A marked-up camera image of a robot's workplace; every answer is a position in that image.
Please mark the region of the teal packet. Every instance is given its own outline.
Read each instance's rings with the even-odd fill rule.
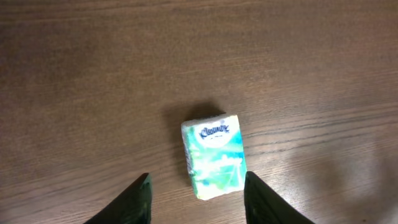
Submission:
[[[197,198],[208,200],[243,190],[246,175],[238,116],[220,116],[182,123],[188,173]]]

